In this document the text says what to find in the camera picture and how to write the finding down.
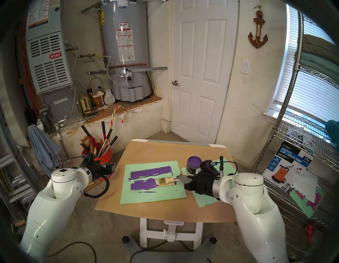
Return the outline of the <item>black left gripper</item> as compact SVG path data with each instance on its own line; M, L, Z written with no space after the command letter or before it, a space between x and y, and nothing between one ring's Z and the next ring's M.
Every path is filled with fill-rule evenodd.
M92 175L92 181L94 181L94 180L96 180L96 179L98 179L102 176L106 176L107 175L106 168L109 169L110 173L114 173L115 167L116 167L115 163L110 163L110 164L107 164L106 167L103 167L100 164L100 161L98 161L98 160L91 161L89 163L89 171L91 172L91 175Z

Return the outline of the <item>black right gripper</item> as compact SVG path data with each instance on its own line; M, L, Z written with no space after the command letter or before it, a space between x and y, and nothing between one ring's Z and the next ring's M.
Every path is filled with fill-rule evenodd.
M219 198L219 193L213 190L215 182L219 182L219 176L209 172L199 172L197 175L179 175L176 177L185 185L185 190L194 191L197 194Z

